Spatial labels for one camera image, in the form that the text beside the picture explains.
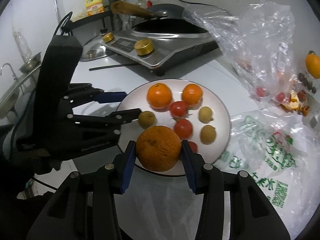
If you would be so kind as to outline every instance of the silver bolt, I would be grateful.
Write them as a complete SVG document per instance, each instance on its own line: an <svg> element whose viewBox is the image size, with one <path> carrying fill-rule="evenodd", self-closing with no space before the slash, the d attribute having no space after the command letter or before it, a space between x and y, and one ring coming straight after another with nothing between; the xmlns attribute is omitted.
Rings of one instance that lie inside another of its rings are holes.
<svg viewBox="0 0 320 240"><path fill-rule="evenodd" d="M115 166L112 163L108 163L104 166L106 170L112 170Z"/></svg>
<svg viewBox="0 0 320 240"><path fill-rule="evenodd" d="M210 163L206 163L205 165L203 165L203 168L205 170L212 170L213 169L213 166L210 164Z"/></svg>
<svg viewBox="0 0 320 240"><path fill-rule="evenodd" d="M72 179L75 179L75 178L77 178L79 176L79 172L77 172L77 171L73 171L71 174L70 174L70 178L72 178Z"/></svg>
<svg viewBox="0 0 320 240"><path fill-rule="evenodd" d="M243 177L243 178L248 177L248 173L247 173L246 171L240 171L240 172L239 172L239 175L240 175L241 177Z"/></svg>

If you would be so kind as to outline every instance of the qr code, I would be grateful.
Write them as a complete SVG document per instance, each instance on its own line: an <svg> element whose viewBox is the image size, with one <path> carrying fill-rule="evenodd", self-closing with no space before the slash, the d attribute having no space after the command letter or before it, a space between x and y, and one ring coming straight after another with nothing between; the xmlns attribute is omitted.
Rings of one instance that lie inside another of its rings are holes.
<svg viewBox="0 0 320 240"><path fill-rule="evenodd" d="M277 182L278 183L276 185L276 190L273 195L272 204L282 208L288 194L288 185L281 181Z"/></svg>

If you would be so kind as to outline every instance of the metal bowl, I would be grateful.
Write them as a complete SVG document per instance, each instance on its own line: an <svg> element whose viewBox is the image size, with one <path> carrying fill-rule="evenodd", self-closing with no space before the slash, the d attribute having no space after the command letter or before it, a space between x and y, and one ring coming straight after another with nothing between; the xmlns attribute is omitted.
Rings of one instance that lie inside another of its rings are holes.
<svg viewBox="0 0 320 240"><path fill-rule="evenodd" d="M34 55L27 63L25 63L19 70L22 73L28 73L31 69L41 63L41 52Z"/></svg>

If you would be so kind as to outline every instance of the cherry tomato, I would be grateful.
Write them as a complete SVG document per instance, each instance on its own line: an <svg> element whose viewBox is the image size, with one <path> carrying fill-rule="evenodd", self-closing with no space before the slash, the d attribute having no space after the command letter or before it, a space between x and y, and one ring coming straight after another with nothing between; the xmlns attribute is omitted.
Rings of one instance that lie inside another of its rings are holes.
<svg viewBox="0 0 320 240"><path fill-rule="evenodd" d="M262 88L262 87L257 87L257 88L256 88L256 94L257 94L258 97L263 98L263 97L266 96L266 91L265 91L265 89Z"/></svg>
<svg viewBox="0 0 320 240"><path fill-rule="evenodd" d="M181 140L186 140L191 137L193 127L190 121L188 121L187 119L181 119L176 122L173 130Z"/></svg>
<svg viewBox="0 0 320 240"><path fill-rule="evenodd" d="M173 118L185 117L188 113L188 105L184 101L177 101L171 104L170 114Z"/></svg>
<svg viewBox="0 0 320 240"><path fill-rule="evenodd" d="M192 141L188 141L191 150L193 151L193 153L198 153L198 146L195 142Z"/></svg>
<svg viewBox="0 0 320 240"><path fill-rule="evenodd" d="M279 103L283 102L284 98L285 98L285 94L283 92L277 94L277 101Z"/></svg>

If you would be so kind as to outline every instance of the stove knob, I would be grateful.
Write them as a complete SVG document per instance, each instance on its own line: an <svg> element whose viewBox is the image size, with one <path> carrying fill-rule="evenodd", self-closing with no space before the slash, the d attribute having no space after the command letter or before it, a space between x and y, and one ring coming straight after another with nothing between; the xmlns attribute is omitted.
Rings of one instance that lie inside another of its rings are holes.
<svg viewBox="0 0 320 240"><path fill-rule="evenodd" d="M142 39L137 41L134 45L134 49L139 56L147 55L153 51L152 41L150 39Z"/></svg>
<svg viewBox="0 0 320 240"><path fill-rule="evenodd" d="M107 33L106 35L103 36L102 39L105 43L108 43L109 41L112 41L114 39L114 36L112 33Z"/></svg>

